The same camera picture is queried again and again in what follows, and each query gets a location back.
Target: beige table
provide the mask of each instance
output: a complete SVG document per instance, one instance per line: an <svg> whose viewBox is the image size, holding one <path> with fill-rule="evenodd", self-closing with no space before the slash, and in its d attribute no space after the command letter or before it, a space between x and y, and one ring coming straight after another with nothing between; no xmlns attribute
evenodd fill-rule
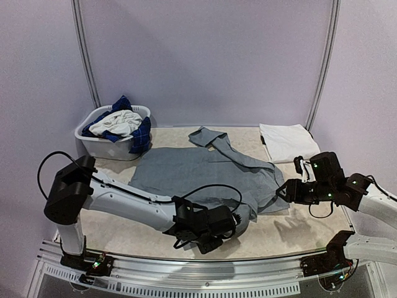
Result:
<svg viewBox="0 0 397 298"><path fill-rule="evenodd" d="M188 134L198 127L159 128L152 130L153 148L194 147ZM259 128L254 127L209 127L227 132L232 147L259 160L268 161L260 141ZM135 172L136 161L97 159L96 167L111 178L128 183ZM292 163L278 165L284 179L299 178ZM313 206L317 216L329 212L329 204ZM155 258L185 259L235 259L268 258L319 250L340 230L349 230L343 210L335 208L332 216L315 219L305 205L292 204L291 208L272 215L260 215L257 222L250 222L248 229L239 238L225 242L220 248L206 255L199 249L173 249L174 237L163 235L141 223L98 211L82 210L83 232L89 248Z"/></svg>

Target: laundry basket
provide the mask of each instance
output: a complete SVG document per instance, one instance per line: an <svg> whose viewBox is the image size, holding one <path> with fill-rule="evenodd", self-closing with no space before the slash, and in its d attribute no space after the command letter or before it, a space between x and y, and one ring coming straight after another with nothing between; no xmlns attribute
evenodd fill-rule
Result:
<svg viewBox="0 0 397 298"><path fill-rule="evenodd" d="M142 119L150 117L150 110L144 106L131 106L132 111L138 113ZM83 137L81 131L85 126L90 124L92 121L97 119L106 111L111 111L112 106L103 106L93 110L88 117L79 125L74 131L74 136L81 140L83 145L86 147L88 153L93 157L108 158L110 160L133 160L138 157L137 154L129 153L134 139L132 136L122 138L117 142L113 143L104 138L91 138Z"/></svg>

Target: white cloth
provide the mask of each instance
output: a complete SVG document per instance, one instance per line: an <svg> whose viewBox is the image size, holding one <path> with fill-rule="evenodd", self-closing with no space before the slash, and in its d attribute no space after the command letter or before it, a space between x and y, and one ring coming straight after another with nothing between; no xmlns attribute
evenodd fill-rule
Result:
<svg viewBox="0 0 397 298"><path fill-rule="evenodd" d="M300 124L292 126L259 124L267 154L273 163L293 161L297 156L305 160L320 153L317 143Z"/></svg>
<svg viewBox="0 0 397 298"><path fill-rule="evenodd" d="M94 135L102 135L105 130L115 133L121 137L129 136L134 130L137 130L142 123L139 114L130 110L122 110L111 113L101 121L92 124L89 131Z"/></svg>

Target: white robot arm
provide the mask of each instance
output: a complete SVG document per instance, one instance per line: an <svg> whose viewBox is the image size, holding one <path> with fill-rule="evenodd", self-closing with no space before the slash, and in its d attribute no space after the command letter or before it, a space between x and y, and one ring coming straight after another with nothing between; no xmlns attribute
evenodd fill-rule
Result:
<svg viewBox="0 0 397 298"><path fill-rule="evenodd" d="M65 266L86 271L92 264L92 259L101 257L90 255L86 251L86 240L79 218L82 208L141 222L166 235L176 237L174 248L178 249L192 242L203 254L218 248L224 240L230 239L241 222L235 211L243 197L233 186L209 184L182 197L159 196L117 182L97 171L94 167L95 158L91 156L83 156L75 161L66 153L55 153L64 154L73 161L57 172L44 208L44 214L58 227L64 254L61 264ZM48 155L43 162L55 153ZM236 191L239 201L231 201L231 204L236 204L232 210L225 205L208 209L186 199L196 191L213 186L228 187ZM106 266L102 270L91 272L91 275L109 275L112 262L111 257L106 257L100 262Z"/></svg>
<svg viewBox="0 0 397 298"><path fill-rule="evenodd" d="M218 248L223 240L231 238L240 223L235 210L241 203L242 195L231 186L211 184L208 187L234 189L240 201L233 210L227 206L207 209L185 199L189 194L182 197L158 196L126 186L97 171L94 163L93 157L83 156L57 172L44 209L45 215L57 224L64 253L61 263L65 266L87 271L93 260L100 260L99 269L95 267L90 275L108 276L112 269L111 257L86 252L79 219L82 208L141 222L175 236L174 248L194 242L202 253ZM353 174L346 178L333 152L312 157L310 164L316 181L304 183L300 179L289 179L276 194L289 203L312 205L328 201L344 205L372 215L397 229L397 199L379 187L373 177ZM301 166L301 161L297 161L296 165ZM327 273L340 265L348 266L353 259L397 264L397 242L366 237L352 231L340 231L328 243L326 250L325 253L301 259L305 276Z"/></svg>
<svg viewBox="0 0 397 298"><path fill-rule="evenodd" d="M302 174L301 158L294 162L297 172ZM356 173L346 178L333 152L312 157L310 164L316 181L289 179L277 190L285 201L309 206L320 202L344 205L397 229L397 199L384 191L372 176ZM326 253L302 258L301 267L305 276L311 276L330 272L337 265L347 266L354 259L397 264L397 242L340 231L328 243Z"/></svg>

